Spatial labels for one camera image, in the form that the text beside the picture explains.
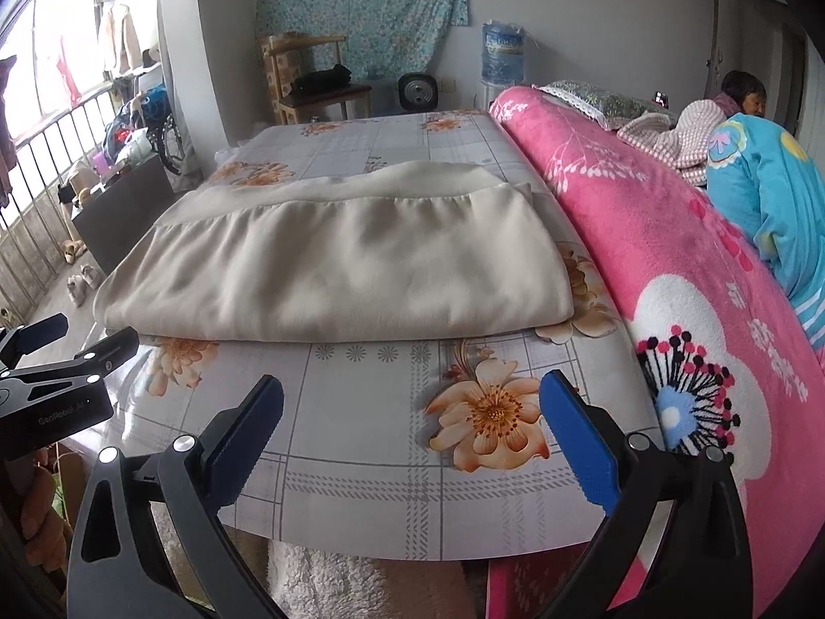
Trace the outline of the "person's left hand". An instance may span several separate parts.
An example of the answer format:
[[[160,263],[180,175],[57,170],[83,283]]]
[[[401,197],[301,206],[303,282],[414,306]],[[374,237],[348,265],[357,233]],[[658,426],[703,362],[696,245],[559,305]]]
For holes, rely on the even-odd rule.
[[[46,573],[67,563],[65,522],[53,509],[56,484],[49,465],[49,450],[34,454],[34,473],[21,509],[21,528],[25,538],[25,556],[31,566],[41,566]]]

